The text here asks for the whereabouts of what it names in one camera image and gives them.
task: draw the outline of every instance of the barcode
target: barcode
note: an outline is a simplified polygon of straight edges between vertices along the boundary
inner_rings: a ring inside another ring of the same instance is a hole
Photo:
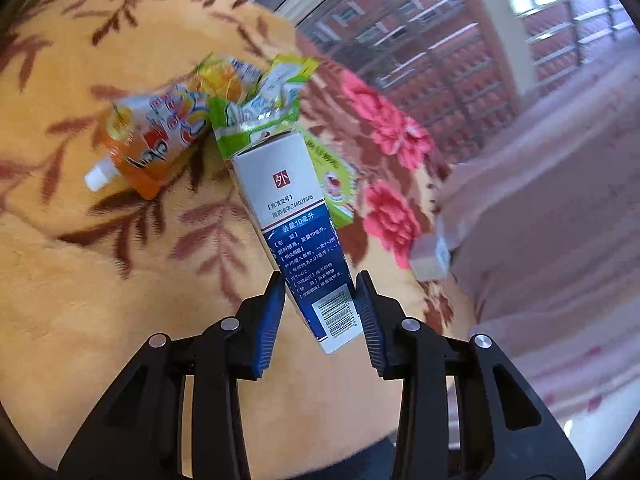
[[[356,326],[351,297],[345,292],[317,306],[318,312],[332,337],[338,337],[352,326]]]

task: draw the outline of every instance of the silver bolt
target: silver bolt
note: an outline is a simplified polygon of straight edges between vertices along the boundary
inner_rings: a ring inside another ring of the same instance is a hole
[[[474,338],[474,343],[476,343],[480,348],[489,348],[493,344],[491,338],[484,334],[479,334]]]
[[[402,320],[402,328],[407,330],[407,332],[417,332],[420,330],[420,321],[414,319],[413,317],[406,317]]]
[[[152,348],[160,348],[166,343],[166,336],[164,334],[153,334],[149,338],[149,346]]]
[[[240,322],[235,317],[227,317],[220,323],[220,328],[226,332],[231,332],[240,326]]]

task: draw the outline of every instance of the floral blanket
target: floral blanket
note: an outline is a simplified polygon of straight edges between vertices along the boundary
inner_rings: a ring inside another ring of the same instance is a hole
[[[202,332],[271,273],[212,138],[150,202],[125,182],[91,193],[83,176],[104,156],[98,114],[180,81],[209,52],[266,68],[277,53],[309,49],[290,23],[244,0],[37,0],[4,39],[0,390],[43,462],[57,465],[150,334]],[[338,232],[352,272],[369,270],[380,293],[449,333],[441,285],[408,270],[448,173],[427,132],[327,59],[302,116],[358,171],[358,214]],[[291,304],[266,378],[240,394],[256,478],[336,462],[398,423],[400,384],[378,380],[363,338],[325,356]]]

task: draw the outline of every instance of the pink curtain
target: pink curtain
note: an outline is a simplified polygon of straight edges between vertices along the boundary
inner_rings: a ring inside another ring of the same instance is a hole
[[[440,191],[452,273],[558,418],[640,376],[640,40],[520,116]]]

